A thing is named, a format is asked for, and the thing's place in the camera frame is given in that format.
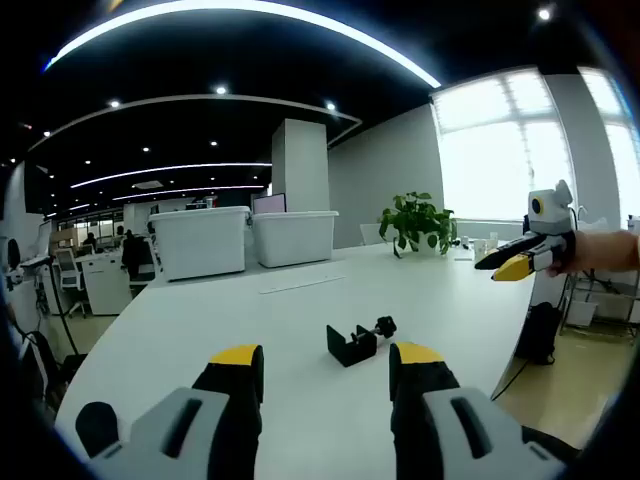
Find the person's right hand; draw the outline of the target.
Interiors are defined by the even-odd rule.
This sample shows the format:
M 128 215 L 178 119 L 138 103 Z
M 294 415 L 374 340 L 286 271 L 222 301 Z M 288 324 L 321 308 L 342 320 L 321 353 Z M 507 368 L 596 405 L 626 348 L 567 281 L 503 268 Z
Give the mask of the person's right hand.
M 551 277 L 560 274 L 574 273 L 580 269 L 581 261 L 581 233 L 573 231 L 563 236 L 565 247 L 559 253 L 554 254 L 552 264 L 546 269 Z

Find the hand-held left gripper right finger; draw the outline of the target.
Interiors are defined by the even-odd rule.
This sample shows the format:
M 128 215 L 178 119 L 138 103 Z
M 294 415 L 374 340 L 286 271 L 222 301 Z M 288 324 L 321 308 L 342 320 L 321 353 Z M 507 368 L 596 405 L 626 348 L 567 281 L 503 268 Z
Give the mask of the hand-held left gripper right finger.
M 391 345 L 389 390 L 399 479 L 557 479 L 579 455 L 460 386 L 428 347 Z

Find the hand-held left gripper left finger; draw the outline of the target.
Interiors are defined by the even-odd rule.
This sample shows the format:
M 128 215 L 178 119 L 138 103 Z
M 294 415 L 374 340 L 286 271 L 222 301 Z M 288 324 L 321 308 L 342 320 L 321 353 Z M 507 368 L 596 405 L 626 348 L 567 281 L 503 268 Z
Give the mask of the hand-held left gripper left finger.
M 98 479 L 251 479 L 264 397 L 257 344 L 214 355 L 191 387 L 142 414 L 123 440 L 105 402 L 87 405 L 89 468 Z

